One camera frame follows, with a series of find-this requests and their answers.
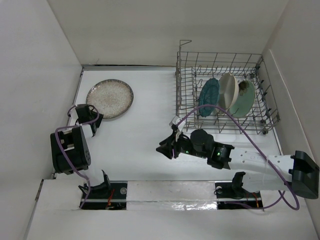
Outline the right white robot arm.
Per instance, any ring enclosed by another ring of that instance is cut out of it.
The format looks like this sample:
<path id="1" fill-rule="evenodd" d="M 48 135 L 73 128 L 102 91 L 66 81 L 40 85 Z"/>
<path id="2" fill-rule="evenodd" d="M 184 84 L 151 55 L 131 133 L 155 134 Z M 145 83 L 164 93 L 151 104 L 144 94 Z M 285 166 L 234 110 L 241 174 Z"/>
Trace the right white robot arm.
<path id="1" fill-rule="evenodd" d="M 203 129 L 190 136 L 173 131 L 156 151 L 169 159 L 179 154 L 202 158 L 215 169 L 234 170 L 231 191 L 237 197 L 247 192 L 293 191 L 305 199 L 319 197 L 320 168 L 310 156 L 297 150 L 293 155 L 269 155 L 220 143 Z"/>

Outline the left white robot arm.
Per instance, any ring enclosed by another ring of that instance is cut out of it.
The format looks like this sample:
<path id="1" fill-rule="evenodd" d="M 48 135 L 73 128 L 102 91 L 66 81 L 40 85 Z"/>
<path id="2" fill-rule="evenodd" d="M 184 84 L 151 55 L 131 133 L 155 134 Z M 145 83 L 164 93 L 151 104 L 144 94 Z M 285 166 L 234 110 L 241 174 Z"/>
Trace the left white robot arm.
<path id="1" fill-rule="evenodd" d="M 75 111 L 77 119 L 74 125 L 57 128 L 50 134 L 52 164 L 58 174 L 76 174 L 86 181 L 78 188 L 83 194 L 97 194 L 100 198 L 107 198 L 112 191 L 108 175 L 102 171 L 103 181 L 91 186 L 89 177 L 81 171 L 89 169 L 91 154 L 85 137 L 83 127 L 89 127 L 92 136 L 97 133 L 104 115 L 99 113 L 91 104 L 72 106 L 67 114 Z"/>

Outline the cream lobed plate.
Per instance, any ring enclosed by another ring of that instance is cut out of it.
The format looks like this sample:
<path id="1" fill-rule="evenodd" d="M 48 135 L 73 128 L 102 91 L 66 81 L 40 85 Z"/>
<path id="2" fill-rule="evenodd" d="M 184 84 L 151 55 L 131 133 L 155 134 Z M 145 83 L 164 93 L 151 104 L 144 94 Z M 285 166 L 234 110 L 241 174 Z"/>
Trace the cream lobed plate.
<path id="1" fill-rule="evenodd" d="M 219 98 L 218 106 L 228 111 L 237 101 L 239 84 L 236 77 L 231 73 L 225 73 L 218 80 Z"/>

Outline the speckled brown round plate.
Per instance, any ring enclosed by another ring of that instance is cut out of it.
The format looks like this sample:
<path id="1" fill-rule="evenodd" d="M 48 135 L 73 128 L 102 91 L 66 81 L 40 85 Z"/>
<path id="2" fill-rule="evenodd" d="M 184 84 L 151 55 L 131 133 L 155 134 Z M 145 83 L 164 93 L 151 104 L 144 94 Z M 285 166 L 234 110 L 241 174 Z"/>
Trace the speckled brown round plate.
<path id="1" fill-rule="evenodd" d="M 86 96 L 86 104 L 94 106 L 104 119 L 114 119 L 124 114 L 133 100 L 132 88 L 119 79 L 98 82 Z"/>

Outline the light green flower plate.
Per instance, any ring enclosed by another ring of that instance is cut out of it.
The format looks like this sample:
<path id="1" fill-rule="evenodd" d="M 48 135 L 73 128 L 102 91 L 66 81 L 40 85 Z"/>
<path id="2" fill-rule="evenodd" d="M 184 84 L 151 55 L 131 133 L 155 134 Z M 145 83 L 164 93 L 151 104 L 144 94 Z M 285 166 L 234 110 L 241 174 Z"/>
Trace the light green flower plate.
<path id="1" fill-rule="evenodd" d="M 251 110 L 255 98 L 255 85 L 249 80 L 243 80 L 238 84 L 239 93 L 236 102 L 229 109 L 229 112 L 234 118 L 245 117 Z"/>

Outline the teal scalloped plate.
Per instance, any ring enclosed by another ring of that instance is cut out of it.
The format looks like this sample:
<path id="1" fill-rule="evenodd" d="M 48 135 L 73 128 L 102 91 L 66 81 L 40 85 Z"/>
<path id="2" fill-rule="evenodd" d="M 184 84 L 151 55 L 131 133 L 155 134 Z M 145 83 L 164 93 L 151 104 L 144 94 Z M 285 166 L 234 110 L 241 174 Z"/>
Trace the teal scalloped plate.
<path id="1" fill-rule="evenodd" d="M 198 98 L 198 105 L 217 105 L 219 101 L 219 95 L 220 95 L 220 84 L 219 81 L 216 78 L 210 78 L 206 81 L 204 84 L 199 98 Z M 201 117 L 208 117 L 212 114 L 212 112 L 215 110 L 212 106 L 205 106 L 201 107 L 199 109 L 199 115 Z"/>

